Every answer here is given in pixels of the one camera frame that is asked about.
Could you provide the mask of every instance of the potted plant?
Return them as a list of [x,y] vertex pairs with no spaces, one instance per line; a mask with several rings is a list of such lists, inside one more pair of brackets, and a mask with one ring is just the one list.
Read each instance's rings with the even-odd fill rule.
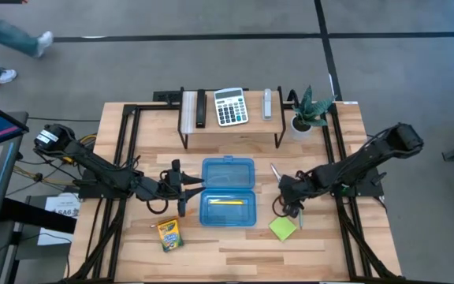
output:
[[302,138],[307,136],[313,126],[327,125],[327,121],[321,119],[320,114],[325,113],[329,109],[335,98],[336,96],[332,96],[313,103],[313,91],[311,86],[307,87],[299,107],[293,107],[296,112],[296,116],[292,119],[294,137]]

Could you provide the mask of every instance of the white plant pot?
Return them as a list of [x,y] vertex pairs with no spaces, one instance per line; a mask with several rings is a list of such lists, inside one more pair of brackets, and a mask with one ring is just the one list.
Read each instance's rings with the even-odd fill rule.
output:
[[294,116],[292,118],[292,121],[290,122],[290,125],[292,127],[292,138],[294,140],[306,140],[306,139],[309,139],[309,137],[311,137],[311,130],[313,129],[313,126],[311,126],[308,130],[306,131],[299,131],[295,128],[295,126],[293,125],[293,121],[297,119],[297,116]]

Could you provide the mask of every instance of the gray floor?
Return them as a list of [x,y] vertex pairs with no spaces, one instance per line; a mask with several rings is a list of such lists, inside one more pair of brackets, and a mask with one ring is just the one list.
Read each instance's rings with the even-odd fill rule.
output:
[[[329,32],[454,32],[454,1],[322,2]],[[50,29],[57,36],[319,32],[314,4],[304,0],[35,0],[0,5],[0,17],[30,33]],[[441,158],[454,148],[454,38],[331,44],[343,99],[359,101],[367,131],[404,121],[426,142],[419,155],[380,167],[389,173],[383,185],[404,275],[454,282],[454,163]],[[96,119],[104,102],[148,101],[154,90],[180,86],[281,85],[301,93],[312,84],[318,97],[331,92],[320,39],[58,43],[39,61],[0,47],[0,65],[20,73],[0,87],[0,107],[43,117]],[[22,146],[27,160],[38,161],[32,139],[44,123],[29,122]],[[98,126],[67,125],[79,136]],[[15,177],[9,191],[28,183]],[[37,185],[14,197],[51,193]],[[57,280],[64,262],[23,263],[17,282]]]

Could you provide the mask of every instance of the calculator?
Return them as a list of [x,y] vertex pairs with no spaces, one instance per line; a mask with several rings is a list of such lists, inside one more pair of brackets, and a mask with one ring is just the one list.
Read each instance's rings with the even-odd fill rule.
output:
[[214,93],[220,126],[238,125],[248,122],[248,110],[242,88],[226,88]]

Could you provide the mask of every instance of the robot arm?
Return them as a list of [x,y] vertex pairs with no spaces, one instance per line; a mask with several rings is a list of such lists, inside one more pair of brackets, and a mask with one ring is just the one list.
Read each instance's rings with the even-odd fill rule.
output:
[[329,165],[317,166],[296,177],[283,175],[279,183],[285,215],[295,218],[302,201],[315,198],[342,186],[351,186],[363,179],[367,171],[391,158],[406,159],[418,154],[423,140],[411,125],[399,123],[369,139],[355,154]]
[[[52,158],[70,157],[75,162],[90,170],[95,175],[95,183],[117,192],[121,198],[129,198],[136,194],[139,200],[146,201],[149,210],[154,214],[166,211],[169,200],[178,200],[180,216],[185,214],[187,201],[204,188],[182,190],[181,184],[200,183],[200,178],[189,177],[180,172],[180,160],[172,161],[172,169],[161,173],[161,180],[155,181],[145,177],[144,173],[132,168],[132,162],[119,167],[87,150],[75,139],[74,132],[63,125],[45,125],[42,132],[35,138],[34,151],[38,155]],[[150,207],[151,200],[165,200],[163,210],[155,211]]]

